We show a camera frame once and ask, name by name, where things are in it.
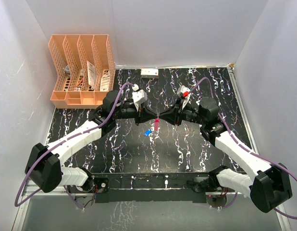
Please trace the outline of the pink strap keyring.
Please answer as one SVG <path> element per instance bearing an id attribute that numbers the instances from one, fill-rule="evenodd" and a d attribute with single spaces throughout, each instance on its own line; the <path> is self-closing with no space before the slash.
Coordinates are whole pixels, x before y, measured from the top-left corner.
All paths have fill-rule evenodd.
<path id="1" fill-rule="evenodd" d="M 155 121 L 154 121 L 154 131 L 159 130 L 159 123 L 160 123 L 160 119 L 156 118 Z"/>

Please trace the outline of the key with blue tag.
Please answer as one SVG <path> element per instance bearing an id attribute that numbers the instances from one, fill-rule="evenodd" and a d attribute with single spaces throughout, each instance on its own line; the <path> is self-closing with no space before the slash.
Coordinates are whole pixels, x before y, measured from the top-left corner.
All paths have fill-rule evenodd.
<path id="1" fill-rule="evenodd" d="M 147 131 L 145 131 L 144 136 L 147 137 L 147 136 L 149 136 L 153 132 L 154 132 L 153 129 L 148 129 Z"/>

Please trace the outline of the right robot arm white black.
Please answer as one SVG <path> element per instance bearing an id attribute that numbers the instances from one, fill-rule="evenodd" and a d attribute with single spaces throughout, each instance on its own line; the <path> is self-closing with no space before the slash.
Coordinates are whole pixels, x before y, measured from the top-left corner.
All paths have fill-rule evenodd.
<path id="1" fill-rule="evenodd" d="M 270 164 L 244 145 L 233 132 L 228 131 L 219 117 L 216 100 L 204 97 L 194 109 L 187 99 L 178 98 L 175 104 L 162 112 L 160 119 L 172 125 L 182 121 L 200 124 L 202 137 L 233 159 L 244 174 L 221 166 L 209 173 L 209 186 L 220 191 L 230 188 L 251 199 L 262 212 L 268 213 L 292 197 L 292 188 L 286 168 L 281 164 Z"/>

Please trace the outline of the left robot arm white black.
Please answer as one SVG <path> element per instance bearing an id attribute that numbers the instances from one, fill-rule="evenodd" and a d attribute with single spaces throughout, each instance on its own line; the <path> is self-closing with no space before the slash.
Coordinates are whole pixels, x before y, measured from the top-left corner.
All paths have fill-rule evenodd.
<path id="1" fill-rule="evenodd" d="M 147 100 L 144 90 L 133 92 L 126 101 L 117 90 L 109 91 L 83 125 L 48 145 L 36 144 L 25 173 L 45 193 L 57 186 L 76 186 L 89 192 L 94 186 L 92 174 L 84 168 L 65 167 L 65 162 L 89 143 L 107 135 L 116 127 L 117 119 L 133 118 L 136 124 L 155 119 L 156 114 L 146 107 Z"/>

